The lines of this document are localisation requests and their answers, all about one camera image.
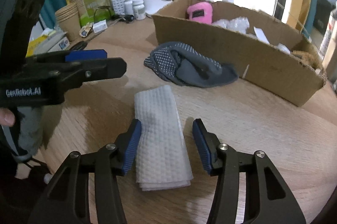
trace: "white towel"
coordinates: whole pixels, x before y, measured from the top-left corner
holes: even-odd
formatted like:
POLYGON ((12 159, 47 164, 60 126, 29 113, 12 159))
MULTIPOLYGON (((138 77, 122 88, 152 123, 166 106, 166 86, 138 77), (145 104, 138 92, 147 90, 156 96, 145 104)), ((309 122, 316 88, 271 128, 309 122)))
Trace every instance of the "white towel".
POLYGON ((193 175, 171 87, 137 93, 134 107, 135 118, 142 122, 136 156, 137 182, 142 190, 190 185, 193 175))

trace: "cardboard box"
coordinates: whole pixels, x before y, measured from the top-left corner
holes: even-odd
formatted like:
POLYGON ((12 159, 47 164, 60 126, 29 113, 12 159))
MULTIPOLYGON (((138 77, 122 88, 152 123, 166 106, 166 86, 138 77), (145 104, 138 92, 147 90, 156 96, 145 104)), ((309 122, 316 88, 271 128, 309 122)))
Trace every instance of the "cardboard box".
POLYGON ((302 106, 325 85, 325 74, 315 72, 317 68, 322 69, 316 48, 297 30, 261 11, 225 2, 211 3, 213 21, 247 17, 250 23, 247 33, 253 34, 254 26, 261 28, 272 45, 219 26, 189 21, 186 9, 200 1, 175 0, 152 16, 159 44, 168 41, 187 43, 209 58, 233 64, 240 77, 245 73, 245 80, 297 106, 302 106), (276 48, 279 43, 291 51, 310 53, 315 58, 315 67, 280 51, 276 48))

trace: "pink object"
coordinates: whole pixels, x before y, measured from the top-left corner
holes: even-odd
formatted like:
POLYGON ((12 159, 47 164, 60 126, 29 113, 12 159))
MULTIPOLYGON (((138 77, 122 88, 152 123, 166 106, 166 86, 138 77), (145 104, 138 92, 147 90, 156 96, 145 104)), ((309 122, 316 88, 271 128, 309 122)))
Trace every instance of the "pink object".
POLYGON ((212 24, 212 5, 208 2, 199 2, 187 8, 188 18, 193 21, 212 24))

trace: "blue gripper pad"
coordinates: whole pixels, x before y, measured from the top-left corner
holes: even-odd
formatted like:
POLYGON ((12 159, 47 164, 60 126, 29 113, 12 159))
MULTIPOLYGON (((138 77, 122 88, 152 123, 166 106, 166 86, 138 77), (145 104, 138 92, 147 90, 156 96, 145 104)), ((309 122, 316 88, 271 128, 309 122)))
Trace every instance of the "blue gripper pad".
POLYGON ((192 134, 193 134, 195 144, 197 145, 197 148, 198 148, 199 156, 203 164, 203 169, 210 175, 212 171, 211 153, 208 149, 205 138, 196 120, 193 121, 192 134))
POLYGON ((65 57, 66 62, 107 58, 105 50, 72 51, 65 57))
POLYGON ((124 164, 122 166, 124 174, 130 171, 132 167, 132 163, 134 162, 134 158, 136 156, 137 147, 141 134, 142 134, 142 123, 139 120, 137 120, 129 144, 127 145, 127 148, 124 152, 124 164))

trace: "paper cup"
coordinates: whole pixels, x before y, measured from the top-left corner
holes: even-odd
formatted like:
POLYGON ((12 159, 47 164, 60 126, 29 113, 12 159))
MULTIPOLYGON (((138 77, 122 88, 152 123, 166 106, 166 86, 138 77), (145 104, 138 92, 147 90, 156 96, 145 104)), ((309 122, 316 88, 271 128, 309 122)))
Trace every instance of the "paper cup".
POLYGON ((60 28, 67 32, 69 41, 74 41, 80 36, 79 32, 81 27, 78 12, 66 18, 65 20, 58 21, 58 23, 60 28))
POLYGON ((73 10, 76 10, 76 9, 77 9, 76 4, 75 3, 70 3, 70 4, 62 7, 61 9, 57 10, 55 12, 55 15, 56 16, 57 15, 63 15, 63 14, 69 13, 69 12, 71 12, 73 10))
POLYGON ((68 13, 68 14, 64 14, 62 16, 55 16, 56 20, 57 21, 63 21, 65 19, 67 19, 68 17, 71 17, 73 16, 74 14, 77 14, 78 13, 78 10, 76 9, 76 11, 73 11, 71 13, 68 13))
POLYGON ((77 7, 76 9, 71 9, 63 13, 55 13, 55 17, 57 18, 57 17, 71 16, 76 12, 77 12, 77 7))

